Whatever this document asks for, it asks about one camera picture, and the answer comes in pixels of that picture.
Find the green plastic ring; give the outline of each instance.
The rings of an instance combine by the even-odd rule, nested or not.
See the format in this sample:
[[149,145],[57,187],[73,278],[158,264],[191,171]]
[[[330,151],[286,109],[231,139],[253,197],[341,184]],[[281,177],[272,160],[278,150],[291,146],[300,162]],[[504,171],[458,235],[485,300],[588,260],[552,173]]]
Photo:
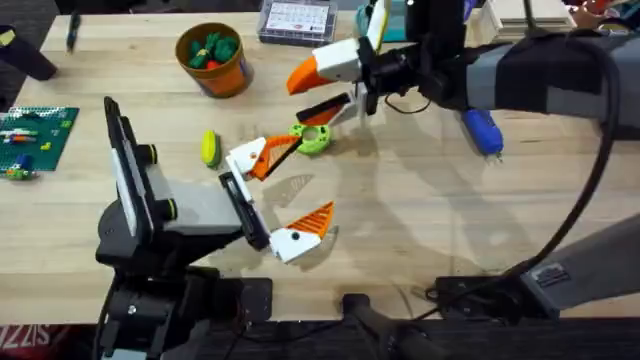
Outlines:
[[[314,131],[315,138],[306,138],[305,132]],[[289,128],[289,134],[302,137],[302,144],[298,146],[298,151],[305,155],[317,155],[324,151],[331,142],[331,130],[327,125],[307,126],[304,124],[293,124]]]

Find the green lego baseplate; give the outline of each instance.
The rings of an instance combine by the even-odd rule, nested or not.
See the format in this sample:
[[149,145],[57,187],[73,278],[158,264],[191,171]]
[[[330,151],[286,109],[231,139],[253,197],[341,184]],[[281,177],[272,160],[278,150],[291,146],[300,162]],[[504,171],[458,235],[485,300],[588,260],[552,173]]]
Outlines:
[[24,129],[37,131],[35,141],[9,144],[0,135],[0,170],[10,168],[18,155],[31,155],[32,169],[53,171],[58,166],[67,138],[78,115],[78,108],[70,107],[12,107],[2,120],[0,131]]

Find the red toy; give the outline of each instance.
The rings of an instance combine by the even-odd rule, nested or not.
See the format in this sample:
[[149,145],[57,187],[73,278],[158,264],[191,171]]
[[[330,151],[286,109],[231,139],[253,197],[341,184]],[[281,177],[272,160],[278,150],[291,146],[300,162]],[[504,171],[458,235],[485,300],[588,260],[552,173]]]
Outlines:
[[215,69],[217,67],[220,67],[220,63],[218,63],[215,60],[209,60],[207,61],[207,70],[212,70]]

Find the wooden tabletop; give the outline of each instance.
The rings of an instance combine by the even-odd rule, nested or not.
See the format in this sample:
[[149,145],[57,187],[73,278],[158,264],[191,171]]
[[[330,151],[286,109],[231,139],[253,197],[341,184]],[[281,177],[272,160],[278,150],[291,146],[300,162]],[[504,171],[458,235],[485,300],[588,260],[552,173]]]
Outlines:
[[[115,199],[102,99],[112,96],[139,141],[157,145],[169,178],[219,186],[200,160],[214,129],[226,150],[286,133],[295,113],[348,88],[326,86],[290,97],[285,82],[310,49],[262,44],[258,14],[84,16],[74,54],[65,51],[69,18],[59,16],[42,47],[59,68],[47,82],[27,79],[16,105],[74,106],[80,114],[55,172],[29,183],[0,182],[0,324],[95,322],[112,270],[94,259],[97,223]],[[337,38],[353,13],[340,13]],[[224,22],[242,37],[255,79],[241,95],[214,100],[174,58],[180,34]],[[473,32],[469,36],[473,43]],[[391,100],[422,106],[415,94]],[[494,112],[504,162],[486,161],[456,114],[432,105],[404,116],[381,104],[366,127],[334,129],[314,159],[290,157],[250,188],[269,225],[287,224],[335,200],[333,229],[314,252],[284,265],[244,240],[201,265],[226,276],[274,281],[274,319],[334,319],[346,292],[376,309],[410,317],[431,305],[413,294],[442,275],[499,272],[533,255],[573,205],[591,169],[598,131],[584,119]],[[640,147],[618,144],[592,204],[567,243],[638,211]],[[640,297],[593,303],[570,316],[640,315]]]

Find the plastic storage box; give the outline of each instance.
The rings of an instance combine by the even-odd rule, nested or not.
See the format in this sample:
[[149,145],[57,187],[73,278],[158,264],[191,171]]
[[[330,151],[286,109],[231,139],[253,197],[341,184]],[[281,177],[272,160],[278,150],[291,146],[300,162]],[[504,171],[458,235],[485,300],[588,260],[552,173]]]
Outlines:
[[337,19],[334,1],[264,0],[258,37],[271,44],[324,46],[333,42]]

